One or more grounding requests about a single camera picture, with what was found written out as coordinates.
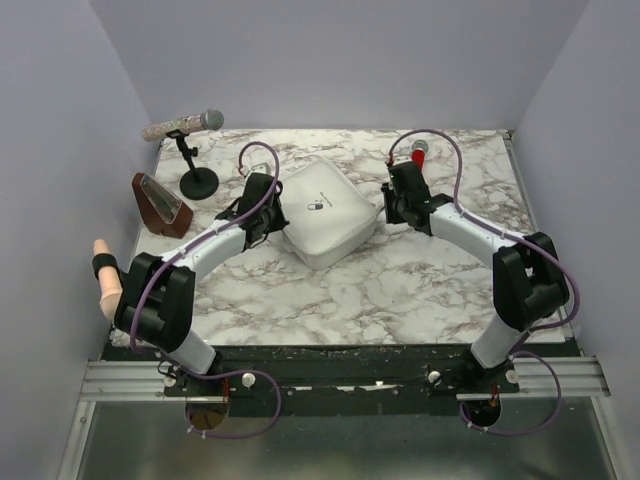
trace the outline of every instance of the white pouch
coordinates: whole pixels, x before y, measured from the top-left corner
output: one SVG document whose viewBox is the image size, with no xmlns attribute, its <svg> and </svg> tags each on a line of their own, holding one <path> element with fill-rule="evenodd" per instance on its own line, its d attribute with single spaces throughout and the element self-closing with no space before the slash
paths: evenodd
<svg viewBox="0 0 640 480">
<path fill-rule="evenodd" d="M 318 160 L 282 185 L 284 238 L 308 267 L 330 267 L 373 235 L 377 209 L 333 163 Z"/>
</svg>

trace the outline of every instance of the microphone stand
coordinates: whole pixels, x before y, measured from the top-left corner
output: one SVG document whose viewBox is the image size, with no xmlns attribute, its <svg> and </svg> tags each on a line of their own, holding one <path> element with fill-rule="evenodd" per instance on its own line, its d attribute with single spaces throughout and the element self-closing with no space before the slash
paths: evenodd
<svg viewBox="0 0 640 480">
<path fill-rule="evenodd" d="M 180 191 L 191 200 L 204 200 L 218 190 L 220 182 L 213 170 L 206 167 L 196 168 L 193 165 L 192 158 L 198 156 L 198 149 L 196 147 L 189 148 L 185 141 L 188 135 L 188 133 L 182 133 L 180 130 L 173 130 L 167 133 L 168 138 L 176 141 L 182 158 L 189 165 L 189 171 L 180 179 Z"/>
</svg>

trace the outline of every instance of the silver microphone head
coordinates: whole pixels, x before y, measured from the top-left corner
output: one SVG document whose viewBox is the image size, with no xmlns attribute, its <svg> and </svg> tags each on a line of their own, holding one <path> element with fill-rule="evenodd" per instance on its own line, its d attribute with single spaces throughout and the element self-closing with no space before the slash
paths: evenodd
<svg viewBox="0 0 640 480">
<path fill-rule="evenodd" d="M 200 123 L 207 130 L 220 130 L 224 124 L 224 115 L 220 110 L 210 108 L 200 115 Z"/>
</svg>

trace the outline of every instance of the metal floor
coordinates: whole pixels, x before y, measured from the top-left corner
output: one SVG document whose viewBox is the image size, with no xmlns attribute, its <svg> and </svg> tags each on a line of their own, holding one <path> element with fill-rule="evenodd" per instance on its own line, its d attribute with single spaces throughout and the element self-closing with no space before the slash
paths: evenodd
<svg viewBox="0 0 640 480">
<path fill-rule="evenodd" d="M 281 418 L 249 440 L 187 434 L 179 404 L 100 404 L 81 479 L 91 480 L 448 480 L 614 479 L 588 399 L 567 399 L 555 424 L 532 436 L 501 438 L 457 417 Z M 502 428 L 533 426 L 551 400 L 505 401 Z M 228 419 L 248 431 L 263 419 Z"/>
</svg>

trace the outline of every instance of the microphone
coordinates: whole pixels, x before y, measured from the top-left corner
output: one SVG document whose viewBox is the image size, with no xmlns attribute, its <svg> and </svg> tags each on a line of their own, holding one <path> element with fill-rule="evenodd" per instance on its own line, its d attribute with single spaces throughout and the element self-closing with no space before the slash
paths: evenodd
<svg viewBox="0 0 640 480">
<path fill-rule="evenodd" d="M 142 131 L 142 138 L 147 142 L 153 142 L 154 140 L 165 138 L 167 133 L 176 130 L 180 130 L 180 132 L 185 135 L 201 132 L 202 130 L 220 130 L 223 123 L 224 116 L 222 112 L 210 108 L 199 115 L 191 115 L 190 117 L 184 117 L 179 120 L 149 125 Z"/>
</svg>

